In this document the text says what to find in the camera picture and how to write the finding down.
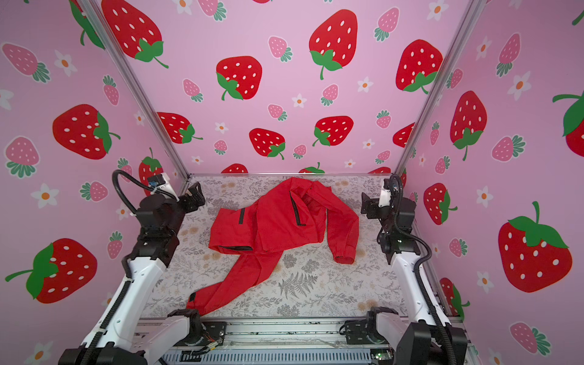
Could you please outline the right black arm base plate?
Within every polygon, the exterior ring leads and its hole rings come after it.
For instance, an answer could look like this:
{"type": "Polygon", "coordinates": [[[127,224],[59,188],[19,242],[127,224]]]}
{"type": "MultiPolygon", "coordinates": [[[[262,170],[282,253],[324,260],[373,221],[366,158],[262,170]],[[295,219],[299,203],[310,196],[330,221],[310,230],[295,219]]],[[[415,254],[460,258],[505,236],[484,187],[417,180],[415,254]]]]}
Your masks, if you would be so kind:
{"type": "Polygon", "coordinates": [[[376,340],[367,331],[367,321],[349,320],[341,325],[339,334],[345,338],[348,345],[374,345],[376,340]]]}

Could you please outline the red zip-up jacket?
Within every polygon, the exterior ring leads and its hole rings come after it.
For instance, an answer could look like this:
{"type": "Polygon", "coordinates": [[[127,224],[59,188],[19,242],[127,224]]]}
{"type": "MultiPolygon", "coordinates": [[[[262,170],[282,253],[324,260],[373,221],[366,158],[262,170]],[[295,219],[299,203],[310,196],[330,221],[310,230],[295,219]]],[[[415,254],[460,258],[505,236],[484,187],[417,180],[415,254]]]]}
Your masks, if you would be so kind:
{"type": "Polygon", "coordinates": [[[209,248],[239,258],[225,280],[192,293],[187,309],[201,315],[222,308],[274,272],[284,251],[327,242],[335,262],[354,263],[357,214],[319,181],[290,178],[252,205],[222,208],[211,227],[209,248]]]}

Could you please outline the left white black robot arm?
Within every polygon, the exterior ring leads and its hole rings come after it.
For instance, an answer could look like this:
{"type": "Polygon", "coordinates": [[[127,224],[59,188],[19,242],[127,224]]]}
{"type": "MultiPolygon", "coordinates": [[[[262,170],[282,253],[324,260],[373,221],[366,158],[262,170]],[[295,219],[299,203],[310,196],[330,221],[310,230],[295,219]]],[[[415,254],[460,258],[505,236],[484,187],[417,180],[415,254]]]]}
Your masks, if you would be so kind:
{"type": "Polygon", "coordinates": [[[199,182],[178,196],[159,174],[142,183],[123,170],[112,173],[113,187],[141,225],[137,242],[122,260],[123,280],[98,323],[60,364],[162,364],[177,342],[200,326],[196,310],[175,310],[158,329],[138,342],[135,330],[158,280],[179,246],[179,229],[188,213],[205,205],[199,182]]]}

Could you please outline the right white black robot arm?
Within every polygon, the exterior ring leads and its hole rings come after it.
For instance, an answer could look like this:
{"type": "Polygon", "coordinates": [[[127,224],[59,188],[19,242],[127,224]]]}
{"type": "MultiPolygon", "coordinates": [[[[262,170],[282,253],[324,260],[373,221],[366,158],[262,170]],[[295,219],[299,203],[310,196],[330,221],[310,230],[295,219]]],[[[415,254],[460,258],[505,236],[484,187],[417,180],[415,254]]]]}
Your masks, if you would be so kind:
{"type": "Polygon", "coordinates": [[[368,313],[369,330],[388,342],[394,364],[463,364],[468,339],[432,291],[424,268],[430,247],[412,232],[415,208],[395,174],[384,179],[377,199],[361,195],[361,214],[380,223],[377,243],[398,279],[409,317],[404,322],[394,310],[375,308],[368,313]]]}

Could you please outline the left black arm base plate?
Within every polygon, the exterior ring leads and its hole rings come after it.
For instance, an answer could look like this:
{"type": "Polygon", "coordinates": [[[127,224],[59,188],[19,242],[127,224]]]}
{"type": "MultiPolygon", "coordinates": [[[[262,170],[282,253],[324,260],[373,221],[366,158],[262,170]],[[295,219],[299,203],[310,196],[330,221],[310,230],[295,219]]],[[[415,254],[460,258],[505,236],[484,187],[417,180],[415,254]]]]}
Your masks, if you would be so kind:
{"type": "Polygon", "coordinates": [[[222,345],[226,334],[226,322],[199,322],[191,325],[183,342],[188,346],[222,345]]]}

